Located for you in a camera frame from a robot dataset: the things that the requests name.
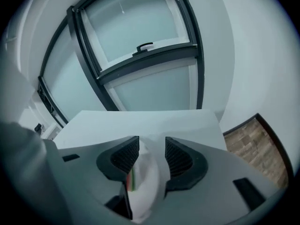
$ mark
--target glass pane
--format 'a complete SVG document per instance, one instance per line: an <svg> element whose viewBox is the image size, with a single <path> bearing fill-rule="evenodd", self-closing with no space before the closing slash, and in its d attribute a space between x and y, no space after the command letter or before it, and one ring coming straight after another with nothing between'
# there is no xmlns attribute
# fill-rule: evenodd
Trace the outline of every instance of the glass pane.
<svg viewBox="0 0 300 225"><path fill-rule="evenodd" d="M114 87L127 111L188 110L188 67L140 77Z"/></svg>
<svg viewBox="0 0 300 225"><path fill-rule="evenodd" d="M83 21L95 53L105 56L100 65L127 59L147 42L154 42L148 49L188 42L185 27L182 35L174 21L178 8L172 7L171 12L168 4L166 0L97 0L88 6Z"/></svg>
<svg viewBox="0 0 300 225"><path fill-rule="evenodd" d="M81 110L106 111L79 64L68 27L56 41L43 77L67 120L73 119Z"/></svg>

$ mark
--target window frame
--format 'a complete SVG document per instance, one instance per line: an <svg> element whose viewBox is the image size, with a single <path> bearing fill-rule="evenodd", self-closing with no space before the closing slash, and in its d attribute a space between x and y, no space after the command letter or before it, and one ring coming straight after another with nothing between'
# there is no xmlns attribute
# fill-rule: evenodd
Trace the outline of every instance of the window frame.
<svg viewBox="0 0 300 225"><path fill-rule="evenodd" d="M41 98L42 96L47 97L48 101L51 104L51 109L48 109L48 106L46 107L53 118L57 121L57 123L61 127L63 127L62 124L57 120L57 118L55 118L55 116L53 115L53 111L51 110L54 110L66 124L68 123L68 120L65 118L65 116L62 114L58 106L51 98L51 95L47 90L47 86L44 82L43 75L50 53L58 37L66 26L69 27L71 39L75 48L75 53L82 67L82 70L98 99L107 111L119 111L119 109L104 85L109 86L109 83L113 80L142 70L144 68L149 68L164 62L189 57L195 57L197 60L198 91L196 98L196 109L201 109L204 94L203 45L198 22L189 1L175 0L187 30L187 35L190 40L189 43L181 43L153 49L121 61L103 71L98 63L96 55L88 39L88 35L85 30L83 18L81 15L81 10L87 8L95 1L96 0L80 0L77 4L75 4L74 6L70 6L67 9L67 16L58 26L44 56L40 76L38 77L39 90L40 88L42 88L41 91L43 91L43 93L39 93L39 95Z"/></svg>

